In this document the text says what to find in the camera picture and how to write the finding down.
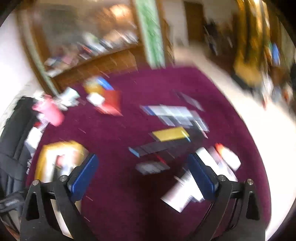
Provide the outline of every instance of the metal screw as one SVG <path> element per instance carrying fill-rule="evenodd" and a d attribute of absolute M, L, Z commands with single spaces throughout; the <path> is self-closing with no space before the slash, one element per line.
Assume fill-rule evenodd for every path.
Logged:
<path fill-rule="evenodd" d="M 62 175 L 62 176 L 59 177 L 59 180 L 60 180 L 61 182 L 64 182 L 64 181 L 67 180 L 67 178 L 68 178 L 67 175 Z"/>
<path fill-rule="evenodd" d="M 36 186 L 38 183 L 39 183 L 39 180 L 34 180 L 34 181 L 32 182 L 33 186 Z"/>
<path fill-rule="evenodd" d="M 249 179 L 247 180 L 247 183 L 248 183 L 249 185 L 253 185 L 253 184 L 254 184 L 254 181 L 253 181 L 252 179 L 249 178 Z"/>
<path fill-rule="evenodd" d="M 226 177 L 224 175 L 219 175 L 218 179 L 222 182 L 226 181 Z"/>

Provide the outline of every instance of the white wall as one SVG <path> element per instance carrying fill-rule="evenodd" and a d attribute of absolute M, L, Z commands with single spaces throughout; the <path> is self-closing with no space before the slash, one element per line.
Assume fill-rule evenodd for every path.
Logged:
<path fill-rule="evenodd" d="M 199 2 L 204 6 L 206 20 L 213 19 L 217 23 L 228 21 L 232 12 L 238 12 L 236 0 L 187 0 Z M 187 21 L 183 0 L 163 0 L 165 18 L 172 28 L 173 44 L 181 39 L 188 45 Z"/>
<path fill-rule="evenodd" d="M 36 89 L 40 85 L 22 48 L 16 15 L 12 12 L 0 27 L 0 117 L 16 95 L 29 95 Z"/>

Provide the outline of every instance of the wooden cabinet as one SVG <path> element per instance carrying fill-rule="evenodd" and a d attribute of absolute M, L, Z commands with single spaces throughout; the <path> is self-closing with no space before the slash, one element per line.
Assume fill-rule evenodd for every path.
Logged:
<path fill-rule="evenodd" d="M 165 62 L 169 64 L 173 62 L 167 37 L 169 26 L 163 19 L 161 1 L 156 3 Z M 21 36 L 28 35 L 29 29 L 30 37 L 24 38 L 23 43 L 42 86 L 51 81 L 51 86 L 62 92 L 94 75 L 130 72 L 149 66 L 133 0 L 24 0 L 21 8 L 26 10 L 29 25 L 26 29 L 23 19 L 18 18 Z M 48 59 L 55 63 L 48 66 Z M 44 89 L 49 94 L 54 92 Z"/>

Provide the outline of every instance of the red object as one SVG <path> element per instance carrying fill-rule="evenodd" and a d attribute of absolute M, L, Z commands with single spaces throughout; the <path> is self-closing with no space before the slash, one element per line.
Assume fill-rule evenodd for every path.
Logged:
<path fill-rule="evenodd" d="M 224 146 L 221 143 L 216 143 L 215 144 L 215 149 L 218 152 L 219 156 L 223 159 L 221 153 L 222 153 L 222 151 L 224 149 Z"/>
<path fill-rule="evenodd" d="M 96 107 L 96 109 L 103 114 L 122 116 L 120 112 L 120 97 L 121 97 L 120 91 L 105 90 L 104 91 L 105 101 L 102 105 Z"/>
<path fill-rule="evenodd" d="M 290 102 L 289 101 L 289 93 L 288 93 L 287 90 L 283 90 L 282 91 L 282 96 L 283 96 L 283 98 L 284 98 L 284 100 L 285 100 L 286 103 L 289 103 Z"/>
<path fill-rule="evenodd" d="M 36 127 L 36 128 L 38 128 L 40 125 L 41 125 L 41 122 L 40 122 L 40 121 L 36 121 L 36 122 L 34 123 L 34 127 Z"/>
<path fill-rule="evenodd" d="M 161 158 L 159 155 L 157 155 L 156 153 L 155 153 L 155 155 L 156 155 L 156 157 L 159 159 L 160 162 L 162 162 L 163 164 L 166 164 L 166 162 L 165 162 L 164 159 L 162 159 L 162 158 Z"/>
<path fill-rule="evenodd" d="M 61 168 L 63 166 L 65 155 L 57 156 L 56 166 Z"/>
<path fill-rule="evenodd" d="M 43 113 L 45 118 L 54 126 L 59 126 L 65 118 L 50 95 L 45 95 L 44 101 L 39 101 L 33 105 L 32 109 Z"/>
<path fill-rule="evenodd" d="M 72 60 L 73 60 L 73 56 L 71 55 L 65 55 L 64 57 L 62 57 L 62 61 L 68 65 L 71 64 Z"/>

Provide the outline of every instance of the blue object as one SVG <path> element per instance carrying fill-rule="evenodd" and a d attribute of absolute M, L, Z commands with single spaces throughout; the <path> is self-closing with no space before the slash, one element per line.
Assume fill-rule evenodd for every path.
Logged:
<path fill-rule="evenodd" d="M 206 173 L 207 167 L 198 155 L 190 154 L 187 157 L 187 164 L 189 171 L 191 172 L 196 184 L 198 185 L 203 197 L 206 200 L 215 200 L 215 191 L 218 187 L 215 187 L 210 177 Z"/>
<path fill-rule="evenodd" d="M 139 158 L 140 158 L 139 153 L 137 153 L 133 148 L 129 147 L 128 149 L 129 149 L 129 151 L 130 151 L 131 153 L 133 153 L 136 157 L 139 157 Z"/>
<path fill-rule="evenodd" d="M 114 90 L 113 87 L 105 80 L 103 77 L 98 77 L 97 79 L 100 86 L 102 86 L 106 90 Z"/>
<path fill-rule="evenodd" d="M 280 65 L 279 49 L 275 43 L 272 44 L 272 63 Z"/>
<path fill-rule="evenodd" d="M 81 200 L 99 165 L 98 157 L 93 154 L 70 187 L 72 202 Z"/>
<path fill-rule="evenodd" d="M 142 105 L 141 108 L 145 111 L 148 115 L 155 115 L 155 113 L 150 109 L 147 105 Z"/>

